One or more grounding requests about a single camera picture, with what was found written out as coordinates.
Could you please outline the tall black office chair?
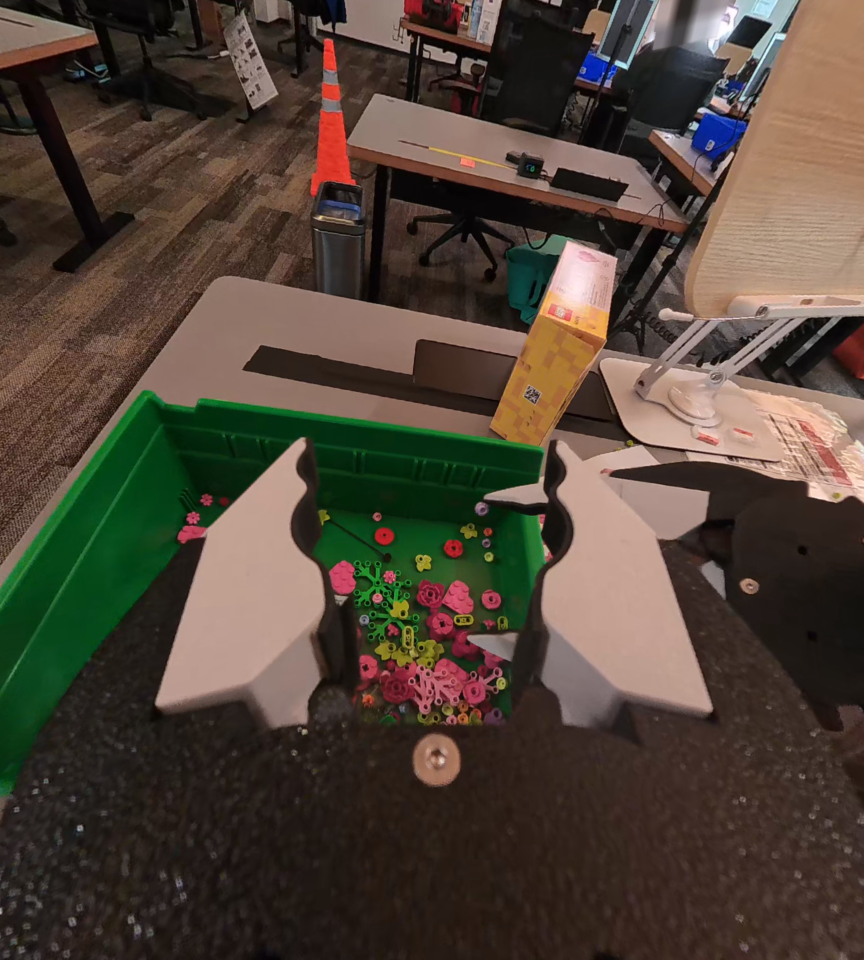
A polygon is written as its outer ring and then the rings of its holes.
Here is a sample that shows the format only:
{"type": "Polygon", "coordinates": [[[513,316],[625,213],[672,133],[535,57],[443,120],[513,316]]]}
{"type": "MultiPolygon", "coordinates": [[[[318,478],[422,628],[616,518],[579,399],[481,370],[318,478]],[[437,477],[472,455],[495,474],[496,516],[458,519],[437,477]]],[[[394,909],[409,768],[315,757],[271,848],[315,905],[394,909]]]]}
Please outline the tall black office chair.
{"type": "Polygon", "coordinates": [[[585,2],[503,2],[474,116],[557,137],[594,45],[594,35],[582,31],[588,13],[585,2]]]}

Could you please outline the pile of small lego pieces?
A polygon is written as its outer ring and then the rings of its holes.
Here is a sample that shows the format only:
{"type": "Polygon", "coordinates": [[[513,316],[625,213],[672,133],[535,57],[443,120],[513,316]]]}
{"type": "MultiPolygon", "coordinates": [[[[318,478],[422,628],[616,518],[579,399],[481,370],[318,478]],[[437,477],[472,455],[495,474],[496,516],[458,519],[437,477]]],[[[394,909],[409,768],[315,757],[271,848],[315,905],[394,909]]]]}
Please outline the pile of small lego pieces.
{"type": "Polygon", "coordinates": [[[459,506],[465,524],[331,506],[315,557],[358,624],[353,714],[367,724],[503,725],[512,663],[486,665],[468,634],[509,632],[544,561],[539,522],[459,506]]]}

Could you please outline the teal bag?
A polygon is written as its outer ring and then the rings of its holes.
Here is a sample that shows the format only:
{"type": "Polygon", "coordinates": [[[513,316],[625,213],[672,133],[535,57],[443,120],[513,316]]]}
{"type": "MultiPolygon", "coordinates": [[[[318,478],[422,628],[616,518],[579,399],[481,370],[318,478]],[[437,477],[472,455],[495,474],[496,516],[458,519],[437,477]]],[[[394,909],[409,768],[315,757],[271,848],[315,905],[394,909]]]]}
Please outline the teal bag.
{"type": "Polygon", "coordinates": [[[527,242],[506,250],[508,303],[528,328],[539,312],[567,242],[568,238],[551,234],[534,245],[527,242]]]}

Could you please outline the red office chair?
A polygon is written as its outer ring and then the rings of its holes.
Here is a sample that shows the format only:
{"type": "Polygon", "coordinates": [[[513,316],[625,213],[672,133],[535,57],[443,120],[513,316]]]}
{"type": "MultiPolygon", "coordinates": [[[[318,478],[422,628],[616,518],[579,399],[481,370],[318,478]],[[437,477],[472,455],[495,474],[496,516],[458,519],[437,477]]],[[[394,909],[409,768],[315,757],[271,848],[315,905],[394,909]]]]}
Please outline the red office chair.
{"type": "Polygon", "coordinates": [[[486,71],[486,64],[475,62],[468,74],[458,73],[433,78],[429,81],[428,89],[448,93],[449,109],[452,113],[477,116],[486,71]]]}

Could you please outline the clear plastic bag red print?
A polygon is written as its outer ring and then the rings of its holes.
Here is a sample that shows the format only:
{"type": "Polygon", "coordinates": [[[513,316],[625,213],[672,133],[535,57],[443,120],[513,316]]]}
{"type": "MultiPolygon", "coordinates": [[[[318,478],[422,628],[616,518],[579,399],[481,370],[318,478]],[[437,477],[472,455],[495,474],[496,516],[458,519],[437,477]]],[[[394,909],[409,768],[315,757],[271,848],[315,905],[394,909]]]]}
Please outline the clear plastic bag red print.
{"type": "Polygon", "coordinates": [[[782,458],[765,462],[688,452],[687,459],[721,462],[787,481],[806,482],[810,495],[829,501],[857,497],[864,501],[864,445],[852,437],[845,421],[820,404],[751,390],[756,411],[780,447],[782,458]]]}

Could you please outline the yellow tape strip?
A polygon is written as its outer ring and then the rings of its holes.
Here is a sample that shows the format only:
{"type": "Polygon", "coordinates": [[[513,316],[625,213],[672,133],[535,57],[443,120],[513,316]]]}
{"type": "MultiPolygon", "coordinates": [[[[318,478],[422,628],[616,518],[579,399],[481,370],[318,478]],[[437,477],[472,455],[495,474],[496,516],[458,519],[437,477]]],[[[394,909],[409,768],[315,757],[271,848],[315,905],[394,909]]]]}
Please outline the yellow tape strip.
{"type": "Polygon", "coordinates": [[[445,148],[433,147],[433,146],[426,145],[426,144],[424,144],[424,143],[419,143],[419,142],[410,141],[410,140],[404,140],[404,139],[399,139],[397,142],[398,142],[398,144],[400,144],[400,145],[402,145],[402,146],[413,147],[413,148],[419,149],[419,150],[425,150],[425,151],[427,151],[427,152],[431,152],[431,153],[435,153],[435,154],[437,154],[437,155],[440,155],[440,156],[442,156],[442,157],[448,157],[448,158],[457,160],[458,162],[459,162],[459,158],[460,158],[461,156],[469,157],[469,158],[472,158],[472,159],[475,160],[475,162],[476,162],[476,167],[478,167],[478,166],[487,166],[487,167],[492,167],[492,168],[500,169],[500,170],[511,170],[511,169],[513,169],[513,164],[512,164],[511,162],[507,161],[507,160],[494,161],[494,160],[486,159],[486,158],[483,158],[483,157],[478,157],[478,156],[474,156],[474,155],[462,153],[461,151],[454,151],[454,150],[448,150],[448,149],[445,149],[445,148]]]}

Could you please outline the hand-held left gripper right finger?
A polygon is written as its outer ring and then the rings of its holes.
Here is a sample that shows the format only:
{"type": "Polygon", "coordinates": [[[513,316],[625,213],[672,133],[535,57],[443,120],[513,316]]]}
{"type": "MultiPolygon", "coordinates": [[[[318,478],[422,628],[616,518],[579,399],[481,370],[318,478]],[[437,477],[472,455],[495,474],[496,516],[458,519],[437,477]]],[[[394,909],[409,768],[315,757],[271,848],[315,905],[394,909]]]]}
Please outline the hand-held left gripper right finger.
{"type": "Polygon", "coordinates": [[[554,694],[566,726],[608,728],[629,705],[707,718],[711,695],[661,540],[606,480],[642,481],[551,442],[543,486],[553,558],[535,579],[514,678],[554,694]]]}

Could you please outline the yellow lego box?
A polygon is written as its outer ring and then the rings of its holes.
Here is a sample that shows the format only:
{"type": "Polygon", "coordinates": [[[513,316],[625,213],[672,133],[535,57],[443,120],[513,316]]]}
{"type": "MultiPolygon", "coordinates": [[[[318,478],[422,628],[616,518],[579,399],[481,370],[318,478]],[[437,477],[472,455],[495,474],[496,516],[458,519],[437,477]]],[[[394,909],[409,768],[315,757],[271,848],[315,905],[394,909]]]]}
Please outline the yellow lego box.
{"type": "Polygon", "coordinates": [[[500,438],[542,446],[604,347],[618,260],[567,239],[490,422],[500,438]]]}

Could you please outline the green plastic bin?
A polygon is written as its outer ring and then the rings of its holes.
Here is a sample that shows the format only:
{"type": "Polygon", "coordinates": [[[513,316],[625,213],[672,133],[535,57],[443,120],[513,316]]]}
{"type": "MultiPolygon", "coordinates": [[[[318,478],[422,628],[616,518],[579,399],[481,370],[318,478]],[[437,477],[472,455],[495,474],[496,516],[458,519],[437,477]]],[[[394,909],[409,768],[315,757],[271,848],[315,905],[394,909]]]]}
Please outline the green plastic bin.
{"type": "Polygon", "coordinates": [[[296,440],[318,510],[458,522],[459,506],[540,480],[544,452],[501,439],[141,392],[0,587],[0,797],[85,663],[181,548],[296,440]]]}

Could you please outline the orange traffic cone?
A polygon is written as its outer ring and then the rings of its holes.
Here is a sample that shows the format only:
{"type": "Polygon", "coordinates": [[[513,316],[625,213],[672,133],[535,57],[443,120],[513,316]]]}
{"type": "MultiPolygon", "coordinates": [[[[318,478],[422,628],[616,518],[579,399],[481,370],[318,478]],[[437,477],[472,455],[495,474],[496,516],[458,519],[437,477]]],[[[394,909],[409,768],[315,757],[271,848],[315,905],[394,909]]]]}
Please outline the orange traffic cone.
{"type": "Polygon", "coordinates": [[[322,45],[317,161],[310,183],[313,198],[325,183],[356,186],[348,153],[334,42],[327,38],[322,45]]]}

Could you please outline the steel trash bin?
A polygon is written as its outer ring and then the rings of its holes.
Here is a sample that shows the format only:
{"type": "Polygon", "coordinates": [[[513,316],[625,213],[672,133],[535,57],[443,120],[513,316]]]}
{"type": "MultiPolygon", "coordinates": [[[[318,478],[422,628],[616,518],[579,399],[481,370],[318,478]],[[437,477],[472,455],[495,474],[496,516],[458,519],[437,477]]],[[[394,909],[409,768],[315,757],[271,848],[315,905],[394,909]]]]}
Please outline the steel trash bin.
{"type": "Polygon", "coordinates": [[[318,186],[310,229],[319,293],[364,299],[366,225],[360,186],[328,180],[318,186]]]}

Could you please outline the wooden edged desk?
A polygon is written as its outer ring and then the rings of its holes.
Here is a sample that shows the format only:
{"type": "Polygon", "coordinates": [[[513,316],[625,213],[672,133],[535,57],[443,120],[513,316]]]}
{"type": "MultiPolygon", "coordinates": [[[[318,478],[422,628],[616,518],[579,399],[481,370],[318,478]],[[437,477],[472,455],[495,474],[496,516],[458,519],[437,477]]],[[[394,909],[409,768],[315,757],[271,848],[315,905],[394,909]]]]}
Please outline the wooden edged desk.
{"type": "Polygon", "coordinates": [[[649,144],[658,153],[658,177],[669,181],[669,195],[680,201],[713,193],[735,156],[729,151],[710,159],[692,146],[689,137],[658,129],[650,132],[649,144]]]}

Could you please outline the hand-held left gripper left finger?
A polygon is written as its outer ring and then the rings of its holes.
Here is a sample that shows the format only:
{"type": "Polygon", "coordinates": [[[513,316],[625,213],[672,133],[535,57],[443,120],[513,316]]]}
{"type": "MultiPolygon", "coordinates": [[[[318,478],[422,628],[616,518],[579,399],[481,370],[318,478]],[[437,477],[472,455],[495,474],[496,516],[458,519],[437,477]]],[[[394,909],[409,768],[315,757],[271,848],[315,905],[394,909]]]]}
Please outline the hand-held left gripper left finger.
{"type": "Polygon", "coordinates": [[[245,704],[265,727],[354,714],[358,624],[324,564],[311,438],[211,524],[155,697],[161,714],[245,704]]]}

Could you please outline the grey desk wooden edge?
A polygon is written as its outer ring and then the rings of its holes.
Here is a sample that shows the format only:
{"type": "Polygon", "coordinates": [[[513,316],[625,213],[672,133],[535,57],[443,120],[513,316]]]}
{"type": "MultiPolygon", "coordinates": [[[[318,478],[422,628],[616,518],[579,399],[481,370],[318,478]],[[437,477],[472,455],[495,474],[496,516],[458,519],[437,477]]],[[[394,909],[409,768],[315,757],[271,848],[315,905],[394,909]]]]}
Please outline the grey desk wooden edge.
{"type": "Polygon", "coordinates": [[[367,280],[367,298],[378,302],[383,245],[390,199],[424,208],[468,213],[482,220],[535,234],[559,234],[606,241],[618,250],[642,239],[620,291],[630,297],[667,235],[682,235],[689,221],[679,203],[626,155],[595,150],[415,102],[375,94],[347,140],[350,158],[376,167],[367,280]],[[402,146],[410,140],[495,162],[510,152],[544,160],[559,168],[622,180],[628,190],[617,202],[589,198],[550,187],[546,179],[517,175],[515,166],[460,167],[457,159],[402,146]]]}

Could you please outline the wooden desk black legs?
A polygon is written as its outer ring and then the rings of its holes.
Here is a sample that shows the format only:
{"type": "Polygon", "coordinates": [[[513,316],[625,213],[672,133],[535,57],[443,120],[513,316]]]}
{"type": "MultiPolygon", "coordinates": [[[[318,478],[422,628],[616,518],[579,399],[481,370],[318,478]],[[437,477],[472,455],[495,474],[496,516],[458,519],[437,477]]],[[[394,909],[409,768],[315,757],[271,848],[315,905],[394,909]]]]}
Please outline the wooden desk black legs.
{"type": "Polygon", "coordinates": [[[452,74],[441,75],[428,81],[428,88],[445,88],[446,81],[458,81],[463,76],[462,66],[465,60],[486,64],[491,47],[467,36],[438,30],[419,23],[407,15],[399,20],[399,28],[410,41],[408,67],[405,79],[405,98],[410,102],[419,102],[423,88],[422,75],[426,61],[426,49],[441,53],[454,54],[455,67],[452,74]]]}

